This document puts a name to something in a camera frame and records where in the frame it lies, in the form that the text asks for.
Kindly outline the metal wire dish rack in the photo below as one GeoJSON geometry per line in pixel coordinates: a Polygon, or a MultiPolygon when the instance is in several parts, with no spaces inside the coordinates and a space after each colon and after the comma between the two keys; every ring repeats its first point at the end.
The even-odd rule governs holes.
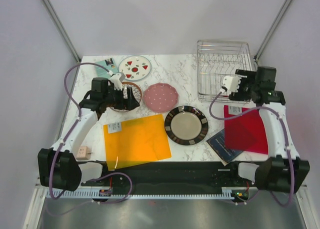
{"type": "Polygon", "coordinates": [[[200,39],[197,41],[197,98],[210,102],[220,91],[225,76],[237,70],[255,72],[250,46],[244,41],[200,39]]]}

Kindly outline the dark rim beige plate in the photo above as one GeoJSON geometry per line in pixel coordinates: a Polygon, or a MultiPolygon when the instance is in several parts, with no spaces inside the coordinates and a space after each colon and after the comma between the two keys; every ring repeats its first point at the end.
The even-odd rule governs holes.
{"type": "Polygon", "coordinates": [[[183,105],[172,109],[167,114],[164,129],[173,142],[182,146],[192,146],[206,137],[209,123],[198,108],[183,105]]]}

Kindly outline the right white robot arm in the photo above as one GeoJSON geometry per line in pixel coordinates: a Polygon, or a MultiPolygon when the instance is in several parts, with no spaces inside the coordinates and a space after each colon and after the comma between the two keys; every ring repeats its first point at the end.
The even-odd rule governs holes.
{"type": "Polygon", "coordinates": [[[229,173],[235,186],[246,180],[259,190],[295,194],[310,171],[310,163],[302,160],[291,138],[286,118],[286,100],[276,90],[274,67],[259,66],[256,71],[237,69],[231,77],[229,99],[252,101],[262,120],[268,146],[268,158],[261,164],[240,162],[229,173]]]}

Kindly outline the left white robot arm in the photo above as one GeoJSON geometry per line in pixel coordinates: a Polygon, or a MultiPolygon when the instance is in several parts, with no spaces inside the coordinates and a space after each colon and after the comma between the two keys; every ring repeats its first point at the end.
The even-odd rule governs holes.
{"type": "Polygon", "coordinates": [[[91,89],[78,104],[78,115],[68,131],[49,149],[42,148],[38,155],[40,184],[51,189],[75,191],[81,183],[93,180],[99,186],[106,185],[110,174],[97,162],[79,164],[76,154],[91,128],[107,108],[131,111],[139,107],[132,87],[120,81],[95,77],[91,89]]]}

